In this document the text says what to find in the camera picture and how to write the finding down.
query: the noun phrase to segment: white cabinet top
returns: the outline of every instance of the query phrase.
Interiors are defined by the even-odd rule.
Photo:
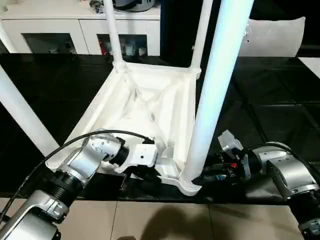
[[[21,0],[21,3],[7,5],[8,11],[0,18],[12,19],[106,19],[104,13],[95,13],[89,1],[77,0]],[[117,20],[160,20],[160,8],[155,7],[143,12],[115,11]]]

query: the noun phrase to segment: black cable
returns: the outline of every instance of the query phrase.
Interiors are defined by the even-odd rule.
[[[57,154],[58,152],[60,152],[62,149],[66,148],[67,146],[73,144],[74,142],[80,140],[80,139],[84,139],[87,137],[90,137],[92,135],[98,135],[98,134],[127,134],[127,135],[132,135],[141,139],[144,139],[146,142],[150,143],[153,140],[151,140],[150,138],[143,136],[141,134],[135,133],[135,132],[131,132],[131,131],[122,131],[122,130],[99,130],[99,131],[92,131],[80,136],[77,136],[73,139],[71,139],[70,141],[67,141],[66,143],[64,143],[63,145],[61,145],[60,147],[58,147],[56,150],[52,151],[49,155],[47,155],[41,162],[38,163],[37,166],[35,166],[35,168],[30,172],[30,174],[28,176],[25,177],[24,181],[22,182],[22,184],[19,186],[19,188],[16,190],[16,192],[13,194],[13,196],[9,199],[9,201],[6,203],[5,207],[3,208],[1,214],[0,214],[0,224],[2,223],[2,221],[4,220],[4,216],[7,214],[9,208],[11,207],[12,203],[14,202],[14,200],[17,198],[17,196],[19,195],[19,193],[21,192],[22,188],[25,186],[25,184],[27,183],[27,181],[30,179],[30,177],[38,170],[38,168],[44,164],[48,159],[50,159],[52,156],[54,156],[55,154]]]
[[[316,183],[318,185],[320,185],[320,173],[319,171],[312,166],[311,164],[309,164],[307,161],[305,161],[300,155],[298,155],[295,151],[293,151],[291,148],[283,146],[279,143],[276,142],[266,142],[263,144],[259,144],[255,147],[250,147],[247,150],[248,151],[252,151],[253,149],[257,149],[260,147],[267,147],[267,146],[271,146],[271,147],[277,147],[280,149],[285,150],[286,152],[290,153],[291,155],[293,155],[296,159],[298,159],[301,163],[303,163],[303,165],[305,165],[305,167],[309,170],[310,174],[314,177],[314,180],[316,181]]]

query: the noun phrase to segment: robotic arm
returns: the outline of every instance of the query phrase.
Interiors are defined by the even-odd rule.
[[[297,219],[304,239],[320,239],[320,187],[299,156],[278,142],[245,149],[229,131],[218,140],[222,151],[208,157],[194,184],[220,181],[237,184],[239,179],[247,181],[255,174],[269,175]],[[82,146],[65,159],[43,189],[36,190],[0,229],[0,240],[61,239],[56,224],[65,219],[69,207],[100,165],[112,165],[117,173],[137,168],[140,170],[133,173],[143,179],[148,176],[147,169],[152,171],[153,180],[157,179],[153,168],[158,154],[156,146],[144,142],[129,149],[124,143],[111,134],[85,138]]]
[[[158,150],[154,144],[137,144],[132,149],[111,134],[84,139],[60,165],[43,189],[36,190],[0,230],[0,240],[59,240],[57,226],[69,207],[87,186],[101,164],[111,164],[117,173],[129,167],[152,167]]]
[[[218,140],[222,151],[207,158],[207,166],[194,184],[226,180],[237,184],[255,174],[269,175],[298,221],[304,239],[320,240],[320,188],[303,159],[280,142],[245,149],[228,130]]]

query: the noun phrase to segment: beige floor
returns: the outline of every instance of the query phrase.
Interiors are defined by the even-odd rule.
[[[303,239],[288,207],[266,205],[76,201],[59,230],[63,240]]]

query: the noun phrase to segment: cabinet glass door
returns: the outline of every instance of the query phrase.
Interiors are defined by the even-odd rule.
[[[22,33],[34,54],[77,54],[69,33]]]
[[[97,34],[102,55],[112,55],[109,34]],[[148,55],[147,35],[119,34],[120,47],[124,56]]]

